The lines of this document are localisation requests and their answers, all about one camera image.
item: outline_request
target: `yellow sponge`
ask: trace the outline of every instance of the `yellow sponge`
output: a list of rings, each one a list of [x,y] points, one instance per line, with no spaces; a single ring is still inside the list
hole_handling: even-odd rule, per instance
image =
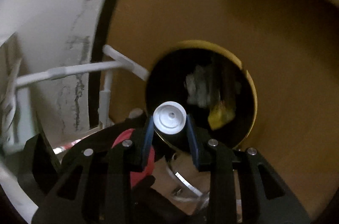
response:
[[[221,102],[210,110],[208,115],[208,123],[212,130],[222,128],[235,118],[235,111],[231,108],[226,108]]]

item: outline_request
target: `white wall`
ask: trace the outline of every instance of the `white wall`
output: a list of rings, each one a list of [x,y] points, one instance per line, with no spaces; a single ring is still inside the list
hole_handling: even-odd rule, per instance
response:
[[[38,206],[20,188],[16,177],[11,174],[2,161],[0,161],[0,182],[14,208],[27,223],[31,223]]]
[[[103,1],[0,0],[0,35],[17,33],[22,74],[88,63]],[[40,82],[32,96],[52,145],[89,129],[88,74]]]

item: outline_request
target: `grey stain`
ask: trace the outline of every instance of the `grey stain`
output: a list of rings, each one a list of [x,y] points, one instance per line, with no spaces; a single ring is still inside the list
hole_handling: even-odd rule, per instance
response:
[[[85,46],[87,47],[87,46],[90,45],[89,38],[90,38],[89,35],[86,35],[86,36],[72,35],[66,41],[66,44],[67,44],[67,48],[66,49],[67,50],[72,49],[75,44],[83,44],[84,47]]]
[[[79,98],[82,97],[83,91],[85,90],[85,85],[82,82],[82,75],[83,74],[77,74],[75,75],[76,80],[77,80],[77,84],[75,86],[75,124],[74,127],[76,129],[76,131],[79,130],[79,125],[80,125],[80,105],[79,105]]]
[[[88,58],[89,49],[90,49],[89,36],[84,37],[82,44],[83,44],[83,47],[82,47],[81,58],[79,62],[80,64],[87,63],[87,58]]]

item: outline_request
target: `circular opening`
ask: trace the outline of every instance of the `circular opening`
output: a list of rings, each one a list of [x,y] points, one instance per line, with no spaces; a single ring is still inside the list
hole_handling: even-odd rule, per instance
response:
[[[209,109],[200,108],[187,103],[188,91],[185,86],[186,77],[193,73],[197,65],[208,66],[212,57],[220,57],[230,62],[236,80],[236,112],[235,118],[217,130],[211,130],[207,117]],[[231,60],[216,52],[201,48],[186,48],[170,52],[157,62],[150,73],[146,86],[147,111],[153,114],[155,109],[164,102],[174,101],[181,104],[187,114],[191,114],[198,127],[209,131],[211,137],[236,147],[249,132],[255,115],[255,102],[251,85],[246,76]],[[175,116],[169,111],[167,118]]]

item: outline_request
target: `red object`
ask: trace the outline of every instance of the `red object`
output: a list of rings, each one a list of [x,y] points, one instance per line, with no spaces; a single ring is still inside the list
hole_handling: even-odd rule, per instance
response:
[[[132,135],[134,129],[127,129],[124,132],[122,132],[114,141],[113,146],[116,146],[117,144],[121,143],[123,140],[127,140],[130,138],[130,136]],[[144,169],[143,172],[132,172],[130,174],[131,177],[131,187],[134,187],[136,184],[138,184],[142,179],[144,179],[146,176],[151,175],[153,170],[154,170],[154,156],[155,156],[155,152],[154,152],[154,148],[151,147],[150,148],[150,154],[149,154],[149,158],[148,158],[148,162],[147,165]]]

